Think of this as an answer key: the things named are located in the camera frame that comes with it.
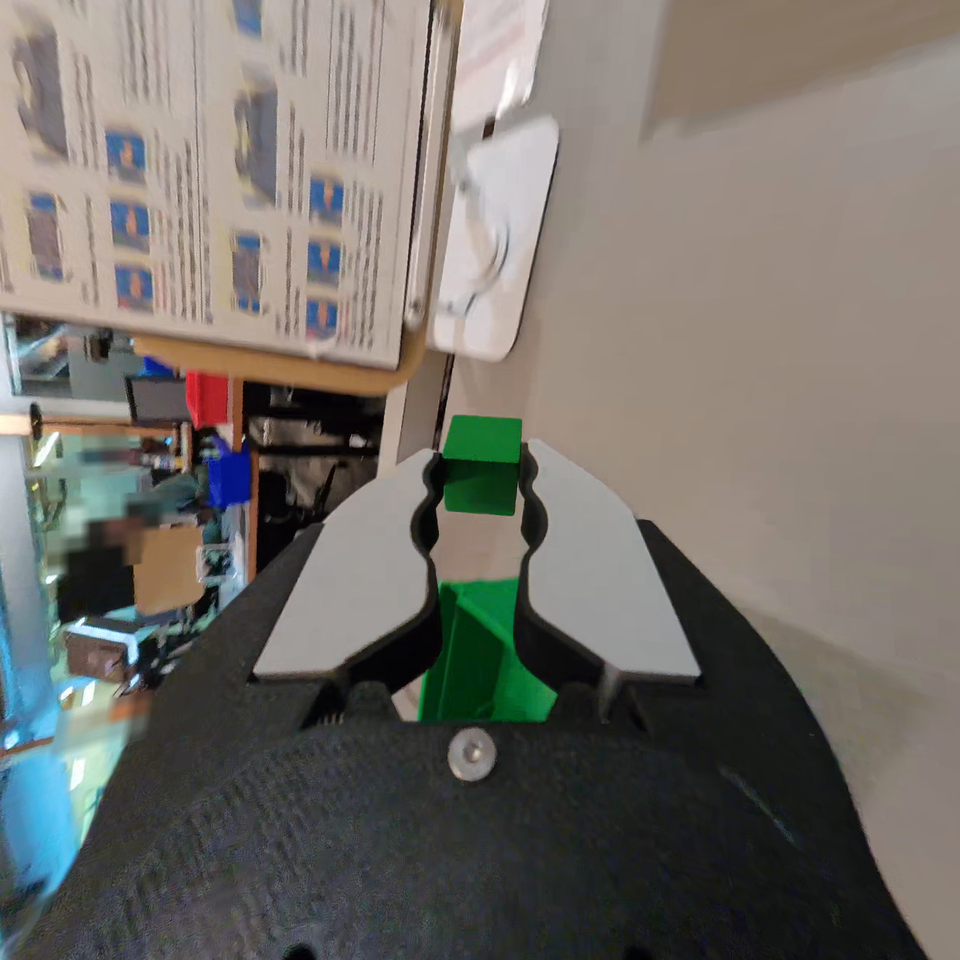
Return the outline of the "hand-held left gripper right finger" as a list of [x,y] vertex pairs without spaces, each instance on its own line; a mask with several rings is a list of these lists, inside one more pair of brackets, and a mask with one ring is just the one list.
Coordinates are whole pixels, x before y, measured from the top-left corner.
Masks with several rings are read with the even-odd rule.
[[590,690],[608,722],[636,682],[694,686],[702,667],[630,507],[540,439],[522,450],[514,650],[556,693]]

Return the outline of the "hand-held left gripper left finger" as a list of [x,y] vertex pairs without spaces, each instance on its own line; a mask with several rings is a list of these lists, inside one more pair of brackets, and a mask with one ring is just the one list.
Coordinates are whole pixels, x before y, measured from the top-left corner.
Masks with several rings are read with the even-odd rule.
[[257,682],[409,685],[441,654],[430,556],[445,468],[424,449],[363,486],[253,580],[272,607]]

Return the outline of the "green plastic bin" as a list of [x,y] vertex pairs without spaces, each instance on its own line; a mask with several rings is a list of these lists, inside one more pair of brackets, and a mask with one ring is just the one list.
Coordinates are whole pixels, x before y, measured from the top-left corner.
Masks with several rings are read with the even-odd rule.
[[518,593],[517,578],[439,584],[442,648],[422,680],[419,723],[546,720],[557,695],[516,653]]

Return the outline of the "green cube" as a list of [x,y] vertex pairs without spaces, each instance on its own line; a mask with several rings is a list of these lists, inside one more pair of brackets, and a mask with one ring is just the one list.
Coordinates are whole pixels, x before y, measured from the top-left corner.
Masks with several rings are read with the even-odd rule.
[[522,460],[518,417],[455,414],[441,451],[449,513],[512,517]]

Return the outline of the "blue bin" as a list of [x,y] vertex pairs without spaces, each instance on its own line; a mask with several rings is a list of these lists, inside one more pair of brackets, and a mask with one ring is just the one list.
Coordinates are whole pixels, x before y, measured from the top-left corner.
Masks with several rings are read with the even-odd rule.
[[246,442],[233,450],[220,434],[212,437],[215,456],[207,461],[211,505],[220,510],[241,506],[251,500],[253,469]]

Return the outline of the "wooden sheet board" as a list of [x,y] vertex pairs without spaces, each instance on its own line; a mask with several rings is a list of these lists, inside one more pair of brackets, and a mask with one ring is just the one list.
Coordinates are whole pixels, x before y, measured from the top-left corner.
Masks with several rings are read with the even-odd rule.
[[202,530],[178,525],[139,534],[132,564],[134,606],[147,618],[197,603],[205,592],[197,573]]
[[332,363],[242,345],[202,342],[135,333],[134,350],[167,366],[195,369],[231,379],[287,385],[359,397],[385,397],[407,384],[430,354],[430,326],[437,313],[436,286],[443,271],[450,234],[445,201],[451,192],[450,135],[463,1],[432,3],[430,52],[426,60],[423,130],[415,178],[414,231],[406,315],[396,369]]

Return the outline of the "red bin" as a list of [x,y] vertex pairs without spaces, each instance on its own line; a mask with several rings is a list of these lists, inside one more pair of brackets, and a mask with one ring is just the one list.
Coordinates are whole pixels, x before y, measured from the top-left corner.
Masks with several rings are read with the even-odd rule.
[[186,406],[194,429],[216,428],[231,421],[229,378],[189,369],[186,371],[184,384]]

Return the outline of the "white stand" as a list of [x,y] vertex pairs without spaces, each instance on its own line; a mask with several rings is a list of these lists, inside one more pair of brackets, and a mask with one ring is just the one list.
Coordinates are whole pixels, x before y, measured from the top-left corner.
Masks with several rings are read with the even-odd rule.
[[432,350],[497,364],[520,336],[560,127],[536,116],[472,144],[451,172],[446,133],[421,133],[401,363]]

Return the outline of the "printed instruction sheet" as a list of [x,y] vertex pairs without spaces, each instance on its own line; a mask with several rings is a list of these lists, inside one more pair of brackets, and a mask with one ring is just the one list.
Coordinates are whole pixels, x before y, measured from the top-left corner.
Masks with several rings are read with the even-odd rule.
[[2,311],[396,369],[443,14],[2,2]]

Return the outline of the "white paper sheet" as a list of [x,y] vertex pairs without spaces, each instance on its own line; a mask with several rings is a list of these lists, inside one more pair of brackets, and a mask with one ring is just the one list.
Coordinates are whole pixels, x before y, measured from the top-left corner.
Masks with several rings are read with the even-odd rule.
[[464,1],[452,131],[498,121],[530,97],[547,1]]

